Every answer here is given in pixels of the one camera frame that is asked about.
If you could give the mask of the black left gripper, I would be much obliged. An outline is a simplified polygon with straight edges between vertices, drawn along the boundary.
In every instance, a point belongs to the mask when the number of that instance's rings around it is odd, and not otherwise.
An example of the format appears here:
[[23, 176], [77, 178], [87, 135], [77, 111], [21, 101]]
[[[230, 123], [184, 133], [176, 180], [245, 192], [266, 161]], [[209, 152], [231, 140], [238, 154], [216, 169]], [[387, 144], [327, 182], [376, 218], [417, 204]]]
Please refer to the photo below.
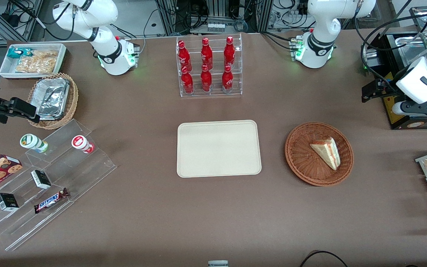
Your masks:
[[375, 98], [394, 96], [394, 103], [407, 100], [405, 93], [395, 83], [388, 84], [387, 81], [374, 80], [371, 85], [361, 88], [361, 102], [366, 103]]

